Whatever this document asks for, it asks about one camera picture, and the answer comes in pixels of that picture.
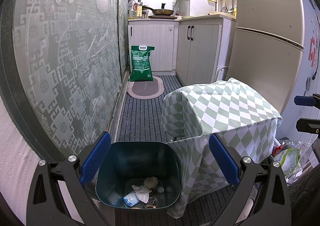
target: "oval rug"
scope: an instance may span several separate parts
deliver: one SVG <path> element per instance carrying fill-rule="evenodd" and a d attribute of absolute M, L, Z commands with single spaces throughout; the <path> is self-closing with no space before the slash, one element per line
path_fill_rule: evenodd
<path fill-rule="evenodd" d="M 153 76 L 153 81 L 129 82 L 127 92 L 137 99 L 151 99 L 160 96 L 164 92 L 161 78 Z"/>

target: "striped carpet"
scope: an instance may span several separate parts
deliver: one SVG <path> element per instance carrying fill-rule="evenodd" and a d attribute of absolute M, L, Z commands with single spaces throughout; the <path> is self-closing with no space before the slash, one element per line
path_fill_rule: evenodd
<path fill-rule="evenodd" d="M 172 137 L 165 134 L 161 126 L 161 110 L 164 97 L 181 87 L 176 76 L 160 76 L 164 93 L 153 99 L 141 100 L 126 95 L 118 141 L 161 141 Z M 116 209 L 116 226 L 198 226 L 214 220 L 233 193 L 231 186 L 189 203 L 184 215 L 174 219 L 162 212 L 141 213 Z"/>

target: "checkered tablecloth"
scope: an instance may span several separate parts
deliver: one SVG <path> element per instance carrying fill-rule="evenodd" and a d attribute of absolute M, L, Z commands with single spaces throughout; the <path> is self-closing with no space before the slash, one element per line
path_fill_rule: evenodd
<path fill-rule="evenodd" d="M 161 122 L 166 133 L 183 140 L 168 143 L 181 163 L 181 194 L 168 214 L 180 218 L 187 203 L 225 187 L 209 150 L 210 134 L 260 163 L 272 153 L 279 112 L 248 85 L 230 78 L 179 88 L 167 94 Z"/>

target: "countertop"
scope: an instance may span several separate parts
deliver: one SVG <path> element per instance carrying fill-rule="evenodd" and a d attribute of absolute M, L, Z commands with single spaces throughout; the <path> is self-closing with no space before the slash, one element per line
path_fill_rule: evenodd
<path fill-rule="evenodd" d="M 145 22 L 148 21 L 161 21 L 161 22 L 183 22 L 183 21 L 190 21 L 190 20 L 198 20 L 198 19 L 208 19 L 208 18 L 225 18 L 231 21 L 236 21 L 236 17 L 234 17 L 231 14 L 228 13 L 222 13 L 222 12 L 210 12 L 210 15 L 203 15 L 203 16 L 196 16 L 196 17 L 190 17 L 187 19 L 129 19 L 128 22 Z"/>

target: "floor mat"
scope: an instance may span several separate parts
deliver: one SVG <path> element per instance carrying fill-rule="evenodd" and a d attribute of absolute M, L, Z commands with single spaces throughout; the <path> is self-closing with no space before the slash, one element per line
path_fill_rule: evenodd
<path fill-rule="evenodd" d="M 132 81 L 128 84 L 128 93 L 137 99 L 152 99 L 164 92 L 163 81 L 153 76 L 153 81 Z"/>
<path fill-rule="evenodd" d="M 182 87 L 176 76 L 160 76 L 164 93 L 157 98 L 141 100 L 127 94 L 118 141 L 160 141 L 167 143 L 173 138 L 165 134 L 161 125 L 164 97 Z M 189 203 L 184 215 L 174 219 L 165 211 L 143 214 L 116 209 L 116 226 L 197 226 L 214 220 L 233 193 L 231 186 L 224 187 Z"/>

